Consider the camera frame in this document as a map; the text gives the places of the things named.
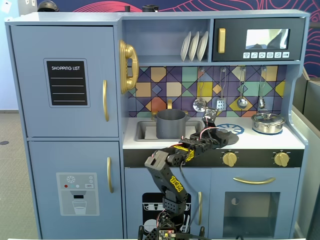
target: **oven window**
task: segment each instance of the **oven window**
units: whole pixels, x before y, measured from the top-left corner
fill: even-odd
[[[273,238],[280,192],[226,192],[223,237]]]
[[[245,49],[287,49],[289,29],[248,29]]]

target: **blue cabinet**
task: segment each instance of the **blue cabinet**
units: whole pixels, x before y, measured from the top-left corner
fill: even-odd
[[[288,239],[300,168],[213,168],[210,239]]]
[[[190,232],[198,235],[201,226],[204,226],[205,235],[208,236],[211,169],[193,167],[182,169],[186,179],[196,192],[186,184],[179,169],[172,167],[172,173],[182,183],[191,198],[188,199],[189,202],[187,201],[181,230],[187,229],[195,214],[190,225]],[[162,195],[146,168],[125,168],[124,174],[127,238],[136,239],[140,225],[144,225],[146,234],[156,227],[157,215],[163,210]],[[201,208],[196,212],[199,201],[202,201]]]
[[[119,136],[113,27],[12,26],[11,34],[28,137]]]
[[[118,142],[29,142],[43,239],[122,239]]]

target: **sink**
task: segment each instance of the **sink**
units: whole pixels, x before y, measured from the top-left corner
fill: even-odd
[[[179,139],[158,139],[156,137],[156,125],[155,121],[139,121],[136,126],[135,138],[136,142],[172,142],[179,141]],[[200,132],[203,129],[202,121],[187,121],[185,123],[185,137],[189,138],[191,134]]]

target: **stainless steel pot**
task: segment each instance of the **stainless steel pot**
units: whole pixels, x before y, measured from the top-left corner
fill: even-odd
[[[186,136],[186,121],[189,114],[178,109],[158,111],[155,116],[156,137],[158,139],[180,139]]]
[[[257,113],[251,117],[253,130],[262,134],[277,134],[282,131],[286,120],[273,113]]]

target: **colorful tile backsplash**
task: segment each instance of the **colorful tile backsplash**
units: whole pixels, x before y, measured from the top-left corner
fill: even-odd
[[[129,91],[130,117],[151,117],[151,112],[166,109],[169,99],[172,99],[172,108],[188,111],[191,117],[202,117],[202,112],[194,110],[193,102],[200,97],[202,87],[202,98],[209,107],[216,107],[222,92],[219,83],[220,69],[219,66],[140,67],[136,86]],[[267,74],[262,74],[261,82],[266,78],[263,88],[265,109],[275,114],[281,112],[286,70],[287,66],[267,66]],[[240,66],[227,66],[223,88],[227,108],[226,111],[219,112],[218,116],[251,117],[257,113],[260,76],[260,66],[246,66],[243,96],[247,99],[248,106],[241,109],[237,106],[237,100],[244,77],[241,78]],[[225,74],[222,73],[222,86],[224,78]]]

